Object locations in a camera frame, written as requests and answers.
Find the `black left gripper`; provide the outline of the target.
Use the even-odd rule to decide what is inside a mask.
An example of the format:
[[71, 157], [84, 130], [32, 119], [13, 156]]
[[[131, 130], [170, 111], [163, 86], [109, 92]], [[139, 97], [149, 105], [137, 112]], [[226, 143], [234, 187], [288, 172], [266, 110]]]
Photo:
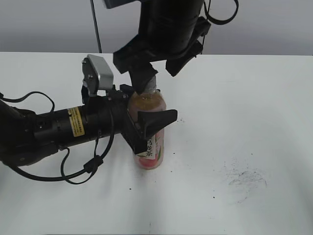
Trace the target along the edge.
[[146, 140], [175, 122], [178, 112], [175, 109], [159, 112], [138, 111], [139, 130], [127, 109], [128, 94], [133, 94], [134, 88], [122, 84], [120, 90], [121, 92], [109, 92], [106, 96], [84, 95], [85, 134], [91, 140], [97, 136], [102, 138], [110, 134], [121, 134], [134, 153], [145, 152]]

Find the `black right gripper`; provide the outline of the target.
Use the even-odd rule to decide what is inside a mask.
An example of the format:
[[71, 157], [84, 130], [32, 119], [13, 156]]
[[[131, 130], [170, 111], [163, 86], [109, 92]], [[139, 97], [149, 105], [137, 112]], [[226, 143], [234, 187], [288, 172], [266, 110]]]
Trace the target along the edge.
[[165, 60], [165, 69], [174, 77], [190, 60], [201, 54], [202, 50], [202, 44], [196, 38], [192, 38], [187, 48], [181, 52], [162, 52], [152, 47], [146, 38], [137, 35], [113, 53], [113, 64], [120, 73], [129, 71], [134, 91], [142, 94], [151, 79], [158, 73], [150, 62]]

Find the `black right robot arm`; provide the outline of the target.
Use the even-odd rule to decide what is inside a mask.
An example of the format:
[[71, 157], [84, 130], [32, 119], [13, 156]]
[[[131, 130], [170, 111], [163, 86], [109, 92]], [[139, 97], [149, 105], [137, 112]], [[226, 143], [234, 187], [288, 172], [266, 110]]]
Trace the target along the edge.
[[147, 0], [141, 3], [138, 34], [114, 52], [113, 63], [128, 72], [134, 91], [141, 94], [157, 74], [152, 62], [165, 61], [166, 70], [176, 76], [201, 54], [199, 37], [211, 24], [200, 16], [202, 0]]

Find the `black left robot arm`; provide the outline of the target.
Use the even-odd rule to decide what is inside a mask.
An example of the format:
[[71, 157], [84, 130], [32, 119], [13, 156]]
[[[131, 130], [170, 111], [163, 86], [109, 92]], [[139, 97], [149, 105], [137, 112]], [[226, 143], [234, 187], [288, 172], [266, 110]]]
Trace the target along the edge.
[[14, 99], [0, 99], [0, 159], [14, 166], [32, 165], [59, 150], [121, 134], [134, 153], [147, 150], [148, 140], [175, 122], [176, 110], [140, 111], [133, 120], [128, 112], [133, 89], [121, 85], [106, 96], [87, 95], [84, 104], [44, 114], [13, 107]]

